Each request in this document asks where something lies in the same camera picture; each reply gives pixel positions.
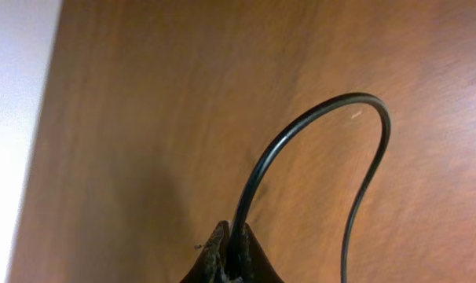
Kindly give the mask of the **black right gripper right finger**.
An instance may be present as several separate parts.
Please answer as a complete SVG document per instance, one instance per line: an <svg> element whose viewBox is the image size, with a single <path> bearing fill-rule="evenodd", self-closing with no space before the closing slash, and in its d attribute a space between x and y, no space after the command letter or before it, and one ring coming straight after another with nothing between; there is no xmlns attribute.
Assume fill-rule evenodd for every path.
<svg viewBox="0 0 476 283"><path fill-rule="evenodd" d="M284 283L247 223L239 241L239 265L245 283Z"/></svg>

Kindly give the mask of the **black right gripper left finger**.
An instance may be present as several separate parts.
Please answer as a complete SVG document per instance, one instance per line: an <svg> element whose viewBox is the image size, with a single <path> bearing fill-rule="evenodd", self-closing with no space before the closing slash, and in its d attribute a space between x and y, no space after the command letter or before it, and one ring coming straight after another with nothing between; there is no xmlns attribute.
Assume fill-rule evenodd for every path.
<svg viewBox="0 0 476 283"><path fill-rule="evenodd" d="M225 254L229 242L229 222L219 221L208 240L201 248L201 253L181 283L221 282L220 275L225 265Z"/></svg>

